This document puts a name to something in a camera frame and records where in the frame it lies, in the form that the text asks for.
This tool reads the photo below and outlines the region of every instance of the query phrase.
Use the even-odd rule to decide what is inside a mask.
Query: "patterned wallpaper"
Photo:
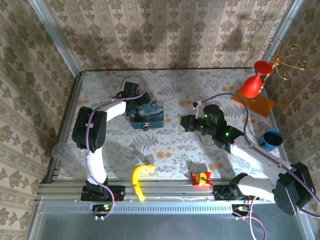
[[[290,64],[298,66],[300,60],[306,60],[310,68],[292,71],[283,67],[280,72],[292,71],[292,79],[283,81],[273,74],[267,90],[277,102],[273,111],[287,155],[293,163],[308,166],[320,196],[320,1],[304,1],[283,42],[302,47],[297,57],[288,58]],[[290,53],[288,47],[283,48],[284,56]],[[314,201],[312,206],[320,214]]]
[[[289,0],[44,0],[81,71],[252,67]]]
[[[0,239],[23,239],[74,77],[26,0],[0,0]]]

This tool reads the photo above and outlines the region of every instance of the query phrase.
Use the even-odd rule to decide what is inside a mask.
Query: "chip bag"
[[[209,182],[211,172],[190,172],[192,185],[193,186],[205,186],[213,187],[212,183]]]

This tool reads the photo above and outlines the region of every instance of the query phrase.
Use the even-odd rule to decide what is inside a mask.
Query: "floral tablecloth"
[[[188,69],[188,70],[141,70],[85,72],[82,89],[75,110],[72,129],[80,107],[97,107],[115,96],[121,89],[122,79],[139,75],[145,79],[146,89],[152,101],[162,101],[164,127],[142,131],[133,129],[127,118],[117,116],[107,123],[106,141],[103,145],[104,168],[110,178],[129,179],[137,165],[152,164],[154,173],[150,178],[186,178],[189,172],[208,171],[212,177],[232,178],[247,173],[256,178],[266,176],[241,158],[211,145],[209,136],[185,132],[178,117],[195,114],[192,103],[212,95],[235,93],[243,82],[254,73],[251,69]],[[143,84],[137,77],[129,81]],[[215,98],[207,104],[217,104],[224,112],[227,123],[239,130],[245,121],[244,108],[230,96]],[[250,112],[247,133],[256,141],[267,129],[271,119]],[[76,158],[63,163],[59,178],[86,178],[85,150],[81,152],[72,141],[70,130],[68,143],[74,148]]]

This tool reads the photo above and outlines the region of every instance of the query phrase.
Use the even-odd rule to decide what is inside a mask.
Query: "blue cup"
[[[264,150],[271,152],[283,142],[282,135],[276,130],[267,130],[258,140],[258,145]]]

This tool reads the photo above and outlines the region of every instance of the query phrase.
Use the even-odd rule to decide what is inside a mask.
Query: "wooden block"
[[[276,103],[275,101],[269,98],[266,98],[260,94],[255,98],[247,98],[242,95],[242,93],[240,92],[240,89],[235,94],[240,98],[242,98],[242,100],[245,102],[249,110],[265,118],[268,117],[268,115],[270,114],[272,108]],[[243,106],[242,102],[240,102],[240,100],[235,96],[232,98],[232,100]]]

